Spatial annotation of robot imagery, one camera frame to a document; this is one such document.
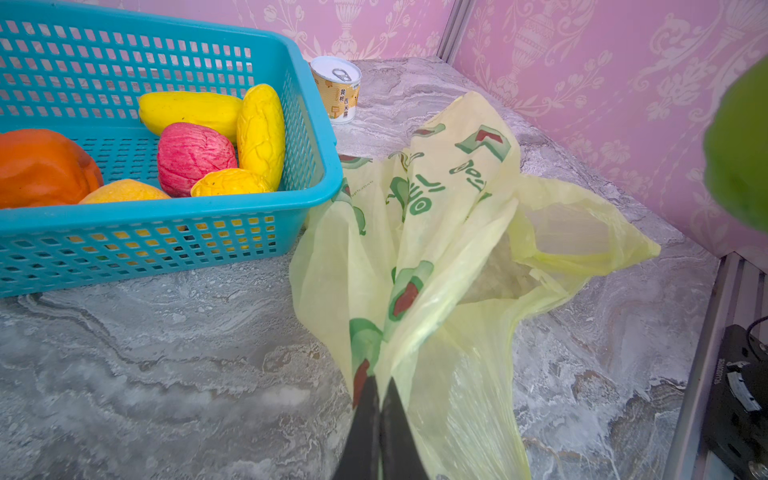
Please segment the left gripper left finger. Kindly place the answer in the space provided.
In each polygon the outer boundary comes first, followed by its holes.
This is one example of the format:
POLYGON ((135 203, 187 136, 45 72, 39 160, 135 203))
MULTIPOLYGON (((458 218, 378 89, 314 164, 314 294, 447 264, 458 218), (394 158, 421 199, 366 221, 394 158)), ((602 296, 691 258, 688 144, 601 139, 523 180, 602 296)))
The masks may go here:
POLYGON ((368 377, 332 480, 377 480, 380 456, 380 401, 377 381, 368 377))

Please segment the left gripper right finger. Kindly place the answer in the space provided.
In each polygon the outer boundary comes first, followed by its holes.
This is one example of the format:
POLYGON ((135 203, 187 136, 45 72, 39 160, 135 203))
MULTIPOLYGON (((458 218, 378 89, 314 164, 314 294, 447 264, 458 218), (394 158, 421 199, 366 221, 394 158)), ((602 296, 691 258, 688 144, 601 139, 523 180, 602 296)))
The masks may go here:
POLYGON ((383 479, 429 479, 394 379, 389 381, 380 411, 380 449, 383 479))

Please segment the yellow-green plastic bag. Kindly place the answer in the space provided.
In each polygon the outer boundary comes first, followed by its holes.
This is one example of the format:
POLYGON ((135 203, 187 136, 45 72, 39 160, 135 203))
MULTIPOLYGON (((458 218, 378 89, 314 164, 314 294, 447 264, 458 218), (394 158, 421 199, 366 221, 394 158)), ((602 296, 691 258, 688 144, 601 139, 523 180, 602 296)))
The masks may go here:
POLYGON ((469 92, 388 158, 343 162, 289 279, 354 409, 368 377, 381 400, 395 380, 429 477, 526 479, 517 325, 659 251, 602 197, 523 173, 513 133, 469 92))

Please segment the yellow lemon fruit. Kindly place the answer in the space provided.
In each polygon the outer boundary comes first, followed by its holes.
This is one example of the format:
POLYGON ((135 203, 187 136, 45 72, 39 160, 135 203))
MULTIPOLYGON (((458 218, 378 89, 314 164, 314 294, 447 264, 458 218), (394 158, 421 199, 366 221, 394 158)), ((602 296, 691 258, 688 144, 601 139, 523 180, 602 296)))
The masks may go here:
POLYGON ((230 168, 206 174, 190 190, 192 197, 270 193, 268 182, 255 172, 230 168))

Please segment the yellow banana fruit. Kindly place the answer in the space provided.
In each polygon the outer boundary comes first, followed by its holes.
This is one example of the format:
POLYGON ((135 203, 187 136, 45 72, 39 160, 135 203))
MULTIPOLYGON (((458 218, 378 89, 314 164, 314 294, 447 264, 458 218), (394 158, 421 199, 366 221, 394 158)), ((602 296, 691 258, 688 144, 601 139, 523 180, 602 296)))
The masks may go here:
POLYGON ((278 190, 286 154, 286 126, 280 98, 268 84, 250 88, 237 118, 239 166, 278 190))

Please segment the pink red fruit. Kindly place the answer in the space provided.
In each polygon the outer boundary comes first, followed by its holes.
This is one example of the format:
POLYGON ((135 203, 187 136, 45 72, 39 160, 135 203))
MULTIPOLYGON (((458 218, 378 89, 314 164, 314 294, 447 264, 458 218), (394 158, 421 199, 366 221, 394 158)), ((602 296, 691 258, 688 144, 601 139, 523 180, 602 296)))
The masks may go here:
POLYGON ((174 123, 160 135, 157 151, 158 181, 171 197, 189 197, 192 187, 208 173, 236 168, 230 140, 211 128, 174 123))

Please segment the smooth yellow mango fruit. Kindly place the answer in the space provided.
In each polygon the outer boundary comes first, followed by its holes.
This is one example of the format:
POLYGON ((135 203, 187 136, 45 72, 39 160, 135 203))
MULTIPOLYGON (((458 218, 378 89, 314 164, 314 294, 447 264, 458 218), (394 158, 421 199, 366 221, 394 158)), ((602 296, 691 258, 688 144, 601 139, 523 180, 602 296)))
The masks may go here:
POLYGON ((236 143, 237 119, 243 101, 207 92, 153 92, 138 100, 139 118, 156 136, 175 123, 189 123, 215 130, 236 143))

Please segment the green fruit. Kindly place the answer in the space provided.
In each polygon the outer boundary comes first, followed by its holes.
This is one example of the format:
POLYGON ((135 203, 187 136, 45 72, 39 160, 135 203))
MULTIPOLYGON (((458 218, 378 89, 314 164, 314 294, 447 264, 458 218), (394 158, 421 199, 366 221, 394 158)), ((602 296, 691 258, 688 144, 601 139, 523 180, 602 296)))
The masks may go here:
POLYGON ((767 231, 767 59, 723 95, 707 128, 704 184, 712 198, 743 224, 767 231))

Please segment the yellow drink can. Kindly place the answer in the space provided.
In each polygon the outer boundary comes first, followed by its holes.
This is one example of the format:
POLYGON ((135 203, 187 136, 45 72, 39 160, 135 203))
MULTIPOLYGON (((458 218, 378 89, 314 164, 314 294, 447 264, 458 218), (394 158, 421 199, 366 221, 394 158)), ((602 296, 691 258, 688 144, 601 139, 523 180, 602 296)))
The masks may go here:
POLYGON ((351 122, 357 112, 362 79, 360 69, 333 56, 314 58, 310 68, 330 121, 333 124, 351 122))

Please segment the teal plastic basket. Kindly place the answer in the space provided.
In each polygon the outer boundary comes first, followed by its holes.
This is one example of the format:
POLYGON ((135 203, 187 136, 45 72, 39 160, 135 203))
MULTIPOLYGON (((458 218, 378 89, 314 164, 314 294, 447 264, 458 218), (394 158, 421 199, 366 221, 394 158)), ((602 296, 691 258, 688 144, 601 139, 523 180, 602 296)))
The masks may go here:
POLYGON ((243 96, 272 86, 286 124, 277 192, 1 214, 1 293, 18 296, 280 256, 308 211, 342 184, 310 67, 263 30, 58 1, 1 5, 1 129, 55 131, 105 182, 158 182, 158 137, 139 99, 155 91, 243 96))

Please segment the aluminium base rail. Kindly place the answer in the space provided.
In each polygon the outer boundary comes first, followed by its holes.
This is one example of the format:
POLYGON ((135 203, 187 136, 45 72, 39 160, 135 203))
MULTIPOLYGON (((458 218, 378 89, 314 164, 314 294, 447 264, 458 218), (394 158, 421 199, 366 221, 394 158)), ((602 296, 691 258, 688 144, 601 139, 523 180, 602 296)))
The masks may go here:
POLYGON ((767 274, 737 253, 718 269, 663 476, 767 476, 767 274))

